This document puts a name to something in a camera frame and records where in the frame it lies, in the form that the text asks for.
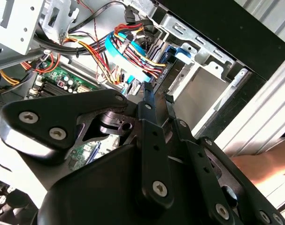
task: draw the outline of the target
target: black mount bracket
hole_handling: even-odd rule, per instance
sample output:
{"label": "black mount bracket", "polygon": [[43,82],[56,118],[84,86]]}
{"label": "black mount bracket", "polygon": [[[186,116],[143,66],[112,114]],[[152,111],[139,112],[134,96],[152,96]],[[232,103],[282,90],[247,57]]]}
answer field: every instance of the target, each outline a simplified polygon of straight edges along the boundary
{"label": "black mount bracket", "polygon": [[[158,119],[153,88],[145,83],[137,105],[115,90],[101,90],[5,106],[0,139],[48,168],[63,163],[76,146],[121,136],[119,148],[51,187],[38,224],[85,224],[91,218],[96,224],[277,224],[275,217],[285,224],[212,140],[192,136],[172,105],[165,94],[166,113]],[[24,122],[23,112],[38,120]],[[54,138],[52,128],[65,136]]]}

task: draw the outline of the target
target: green circuit board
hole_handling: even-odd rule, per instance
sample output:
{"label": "green circuit board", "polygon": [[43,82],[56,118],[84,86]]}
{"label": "green circuit board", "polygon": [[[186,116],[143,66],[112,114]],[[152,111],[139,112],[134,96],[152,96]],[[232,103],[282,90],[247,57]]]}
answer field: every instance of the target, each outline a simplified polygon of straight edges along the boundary
{"label": "green circuit board", "polygon": [[59,81],[62,81],[64,77],[69,77],[69,79],[74,81],[74,85],[75,86],[85,86],[87,88],[89,88],[90,90],[98,90],[97,87],[95,87],[94,85],[92,85],[91,83],[88,83],[84,80],[82,80],[81,78],[78,78],[70,73],[68,73],[67,71],[65,71],[64,69],[61,69],[60,67],[57,67],[56,69],[54,69],[52,72],[50,73],[45,73],[43,74],[43,77],[47,80],[52,81],[53,83],[58,83]]}
{"label": "green circuit board", "polygon": [[68,159],[69,169],[71,171],[75,171],[86,165],[88,160],[90,160],[93,152],[96,151],[99,146],[100,142],[89,142],[72,150]]}

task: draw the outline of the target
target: silver metal panel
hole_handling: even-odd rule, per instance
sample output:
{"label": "silver metal panel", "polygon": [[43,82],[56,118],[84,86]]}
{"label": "silver metal panel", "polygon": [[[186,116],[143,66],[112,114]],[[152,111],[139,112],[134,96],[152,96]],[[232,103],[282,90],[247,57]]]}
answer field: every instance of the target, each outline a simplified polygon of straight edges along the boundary
{"label": "silver metal panel", "polygon": [[285,0],[235,0],[285,41]]}
{"label": "silver metal panel", "polygon": [[261,153],[285,132],[285,61],[215,140],[229,155]]}
{"label": "silver metal panel", "polygon": [[200,68],[175,101],[176,116],[193,129],[228,85]]}
{"label": "silver metal panel", "polygon": [[20,54],[27,54],[44,1],[0,0],[0,43]]}
{"label": "silver metal panel", "polygon": [[79,9],[75,8],[69,16],[72,1],[75,0],[46,0],[42,11],[44,19],[40,21],[40,24],[43,31],[49,39],[59,44],[62,44],[71,22],[76,19],[79,13]]}
{"label": "silver metal panel", "polygon": [[3,49],[3,51],[0,53],[0,69],[39,58],[44,54],[44,49],[41,48],[30,50],[26,55],[21,55],[9,48],[6,48],[5,46],[1,46],[0,49]]}

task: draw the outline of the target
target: metal frame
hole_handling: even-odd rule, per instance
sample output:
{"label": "metal frame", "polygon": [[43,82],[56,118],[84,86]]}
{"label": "metal frame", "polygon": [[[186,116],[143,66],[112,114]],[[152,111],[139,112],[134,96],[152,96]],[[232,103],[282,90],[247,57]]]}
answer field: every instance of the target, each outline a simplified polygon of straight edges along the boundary
{"label": "metal frame", "polygon": [[17,65],[21,62],[36,59],[42,56],[44,49],[37,48],[30,50],[26,55],[21,55],[12,49],[9,49],[0,44],[0,69]]}
{"label": "metal frame", "polygon": [[[67,35],[70,24],[74,21],[79,13],[79,9],[75,8],[71,16],[69,16],[71,1],[75,0],[46,0],[45,6],[42,10],[44,19],[40,24],[45,32],[46,36],[62,44],[64,38]],[[53,12],[57,10],[57,15],[53,24],[49,25],[49,22],[53,19]]]}
{"label": "metal frame", "polygon": [[262,153],[285,133],[285,61],[217,137],[228,155]]}
{"label": "metal frame", "polygon": [[26,55],[45,0],[0,1],[0,43]]}

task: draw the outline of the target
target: metal bracket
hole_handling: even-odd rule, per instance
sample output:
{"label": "metal bracket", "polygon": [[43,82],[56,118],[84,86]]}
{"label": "metal bracket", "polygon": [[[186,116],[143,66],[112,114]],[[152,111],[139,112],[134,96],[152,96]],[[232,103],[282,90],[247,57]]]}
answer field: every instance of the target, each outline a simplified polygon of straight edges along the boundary
{"label": "metal bracket", "polygon": [[72,0],[46,0],[42,11],[44,19],[40,21],[46,36],[62,44],[67,35],[70,24],[77,18],[79,9],[76,8],[70,15]]}
{"label": "metal bracket", "polygon": [[197,145],[191,135],[188,125],[182,120],[172,122],[176,138],[180,141],[180,148],[185,151],[186,163],[197,179],[200,192],[203,197],[203,205],[200,211],[208,215],[210,223],[234,224],[232,211],[223,195],[216,179],[216,175],[210,161],[202,147]]}
{"label": "metal bracket", "polygon": [[0,0],[0,43],[26,55],[44,2],[45,0]]}

